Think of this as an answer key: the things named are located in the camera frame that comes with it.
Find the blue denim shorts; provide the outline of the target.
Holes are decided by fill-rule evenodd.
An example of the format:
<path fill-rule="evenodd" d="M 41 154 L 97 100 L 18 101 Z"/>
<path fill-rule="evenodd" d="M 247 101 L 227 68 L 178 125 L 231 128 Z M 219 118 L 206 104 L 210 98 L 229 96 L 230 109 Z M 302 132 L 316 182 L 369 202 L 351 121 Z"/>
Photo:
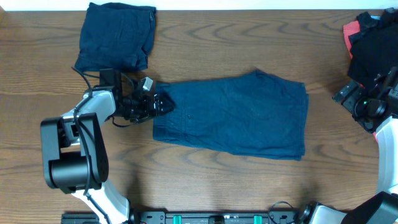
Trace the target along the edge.
<path fill-rule="evenodd" d="M 156 141 L 238 156 L 301 160 L 309 98 L 304 83 L 254 70 L 240 77 L 160 83 L 174 110 L 157 117 Z"/>

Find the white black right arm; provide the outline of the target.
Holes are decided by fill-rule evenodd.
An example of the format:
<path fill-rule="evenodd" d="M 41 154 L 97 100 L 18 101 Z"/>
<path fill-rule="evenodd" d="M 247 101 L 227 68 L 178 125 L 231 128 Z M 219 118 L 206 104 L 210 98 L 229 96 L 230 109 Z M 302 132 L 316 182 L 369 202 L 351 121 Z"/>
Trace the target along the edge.
<path fill-rule="evenodd" d="M 397 82 L 385 81 L 380 90 L 366 91 L 351 81 L 333 100 L 346 108 L 367 132 L 373 134 L 379 153 L 375 196 L 348 212 L 313 203 L 295 223 L 396 223 L 397 222 Z"/>

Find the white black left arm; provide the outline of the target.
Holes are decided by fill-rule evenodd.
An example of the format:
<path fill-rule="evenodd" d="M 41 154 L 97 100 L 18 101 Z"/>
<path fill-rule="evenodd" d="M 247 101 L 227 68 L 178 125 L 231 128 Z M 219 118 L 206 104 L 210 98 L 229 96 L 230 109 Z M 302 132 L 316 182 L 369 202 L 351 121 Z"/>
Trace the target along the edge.
<path fill-rule="evenodd" d="M 134 91 L 123 95 L 121 81 L 101 79 L 89 86 L 83 99 L 69 112 L 40 124 L 44 179 L 82 200 L 91 213 L 65 213 L 62 223 L 141 223 L 109 179 L 109 161 L 101 132 L 108 120 L 124 117 L 133 124 L 171 112 L 174 104 L 165 94 L 153 93 L 148 77 L 131 81 Z"/>

